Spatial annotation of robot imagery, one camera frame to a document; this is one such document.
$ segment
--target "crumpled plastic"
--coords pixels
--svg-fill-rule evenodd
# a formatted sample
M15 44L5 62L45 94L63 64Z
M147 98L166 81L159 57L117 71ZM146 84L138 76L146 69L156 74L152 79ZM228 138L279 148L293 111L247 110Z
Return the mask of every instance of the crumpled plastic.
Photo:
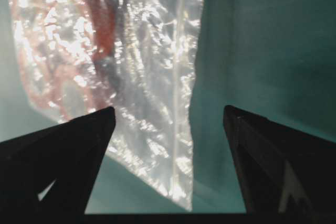
M188 110L203 0L9 0L31 105L62 123L113 106L107 155L192 209Z

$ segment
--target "green surface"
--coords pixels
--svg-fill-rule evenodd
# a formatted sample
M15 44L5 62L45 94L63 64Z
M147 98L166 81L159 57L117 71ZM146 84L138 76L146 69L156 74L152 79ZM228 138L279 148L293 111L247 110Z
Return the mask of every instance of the green surface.
M53 123L28 106L7 0L0 5L2 141ZM205 0L190 111L194 212L245 210L222 127L225 105L335 139L335 13L335 0ZM87 212L183 210L105 158Z

